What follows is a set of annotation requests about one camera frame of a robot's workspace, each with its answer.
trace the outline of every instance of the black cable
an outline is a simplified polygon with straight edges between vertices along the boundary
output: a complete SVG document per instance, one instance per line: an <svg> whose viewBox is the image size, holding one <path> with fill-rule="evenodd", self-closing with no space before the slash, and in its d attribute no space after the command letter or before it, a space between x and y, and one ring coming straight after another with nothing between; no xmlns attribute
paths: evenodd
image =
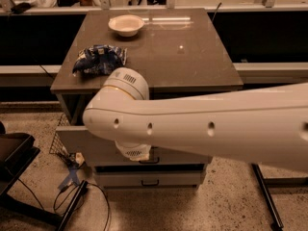
<svg viewBox="0 0 308 231"><path fill-rule="evenodd" d="M54 76L52 76L41 64L39 64L39 62L37 61L37 59L35 59L33 56L31 56L31 58L37 63L37 65L40 66L40 68L41 68L52 80L55 80Z"/></svg>
<svg viewBox="0 0 308 231"><path fill-rule="evenodd" d="M64 193L70 186L72 186L72 185L74 185L74 188L68 193L68 195L63 199L63 201L58 205L58 207L56 207L56 202L57 202L57 200L58 200L58 198L59 198L59 196L62 194L62 193ZM57 194L57 196L56 196L56 198L55 198L55 200L54 200L54 205L53 205L53 209L54 209L54 212L55 213L57 213L57 211L61 208L61 206L66 202L66 200L68 199L68 197L73 193L73 191L75 191L80 185L76 185L76 184L72 184L72 185L66 185L65 187L63 187L60 191L59 191L59 193ZM78 206L75 210L74 210L74 212L75 211L77 211L77 210L79 210L83 205L84 205L84 203L85 203L85 198L84 198L84 196L82 196L83 197L83 202L81 203L81 205L80 206Z"/></svg>
<svg viewBox="0 0 308 231"><path fill-rule="evenodd" d="M7 172L11 175L11 177L14 177L14 175L11 173L11 171L6 167ZM37 198L37 196L35 195L35 193L19 178L17 179L17 181L19 181L30 193L31 195L36 199L36 201L38 202L38 205L40 206L40 208L44 211L44 207L42 206L42 204L40 203L39 199Z"/></svg>
<svg viewBox="0 0 308 231"><path fill-rule="evenodd" d="M37 198L37 196L35 195L35 193L20 179L18 179L18 181L27 189L29 190L29 192L31 193L31 195L36 199L36 201L38 202L40 208L44 211L44 207L42 206L42 204L39 202L39 199Z"/></svg>
<svg viewBox="0 0 308 231"><path fill-rule="evenodd" d="M110 210L110 204L109 204L109 201L108 201L108 197L106 195L106 193L96 184L92 184L92 183L88 183L89 185L91 186L94 186L96 188L98 188L101 192L103 192L103 195L105 197L105 200L106 200L106 203L107 203L107 219L106 219L106 223L105 223L105 226L104 226L104 231L107 230L107 226L108 226L108 223L111 222L111 210Z"/></svg>
<svg viewBox="0 0 308 231"><path fill-rule="evenodd" d="M214 15L213 15L213 18L212 18L212 23L214 22L215 16L216 16L216 14L218 13L218 9L219 9L219 7L220 7L221 5L222 5L221 2L218 3L218 6L216 7L216 9L215 9L215 11L214 11Z"/></svg>

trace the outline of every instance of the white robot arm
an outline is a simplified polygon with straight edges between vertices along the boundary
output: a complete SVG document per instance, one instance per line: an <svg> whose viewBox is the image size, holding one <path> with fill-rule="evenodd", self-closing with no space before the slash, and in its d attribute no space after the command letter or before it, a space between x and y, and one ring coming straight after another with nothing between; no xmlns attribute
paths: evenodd
<svg viewBox="0 0 308 231"><path fill-rule="evenodd" d="M118 68L83 115L94 135L131 160L151 146L308 170L308 85L148 100L138 72Z"/></svg>

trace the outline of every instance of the white bowl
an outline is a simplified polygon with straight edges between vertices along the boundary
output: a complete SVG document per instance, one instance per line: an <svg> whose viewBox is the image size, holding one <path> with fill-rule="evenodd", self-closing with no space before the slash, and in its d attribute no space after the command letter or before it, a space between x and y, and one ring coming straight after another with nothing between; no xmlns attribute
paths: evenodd
<svg viewBox="0 0 308 231"><path fill-rule="evenodd" d="M136 15L121 15L110 19L108 26L123 37L131 37L137 34L144 25L144 21Z"/></svg>

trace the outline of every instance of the small hole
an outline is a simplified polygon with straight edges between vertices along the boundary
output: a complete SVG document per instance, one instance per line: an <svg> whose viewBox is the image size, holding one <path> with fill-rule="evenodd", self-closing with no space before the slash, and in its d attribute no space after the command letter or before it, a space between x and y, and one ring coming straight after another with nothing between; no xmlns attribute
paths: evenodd
<svg viewBox="0 0 308 231"><path fill-rule="evenodd" d="M151 135L152 132L153 132L153 125L152 125L152 123L148 123L148 125L147 125L147 134Z"/></svg>
<svg viewBox="0 0 308 231"><path fill-rule="evenodd" d="M118 121L118 118L117 118L117 119L115 119L115 121L114 121L114 127L115 127L115 128L118 128L118 124L119 124L119 121Z"/></svg>
<svg viewBox="0 0 308 231"><path fill-rule="evenodd" d="M303 139L308 141L308 123L304 122L301 126L300 135Z"/></svg>
<svg viewBox="0 0 308 231"><path fill-rule="evenodd" d="M208 135L210 136L210 137L213 137L214 136L214 134L215 134L215 124L214 124L214 122L209 122L209 124L208 124Z"/></svg>

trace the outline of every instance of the speckled floor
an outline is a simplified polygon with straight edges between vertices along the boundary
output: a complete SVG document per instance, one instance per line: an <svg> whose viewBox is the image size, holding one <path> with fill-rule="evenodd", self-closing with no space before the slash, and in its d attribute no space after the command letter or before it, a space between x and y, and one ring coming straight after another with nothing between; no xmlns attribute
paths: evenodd
<svg viewBox="0 0 308 231"><path fill-rule="evenodd" d="M36 194L45 210L54 212L58 187L68 175L66 165L49 153L62 111L57 102L2 103L0 120L7 132L26 132L41 152L21 180ZM266 177L305 176L262 167ZM80 180L94 183L88 167L78 170ZM65 230L103 230L108 208L104 196L88 186L83 205ZM307 230L308 192L304 189L271 190L284 223L283 230ZM9 194L39 207L29 191L16 182ZM272 219L250 165L215 158L204 183L196 189L108 190L111 222L108 230L270 230ZM54 230L54 227L0 208L0 230Z"/></svg>

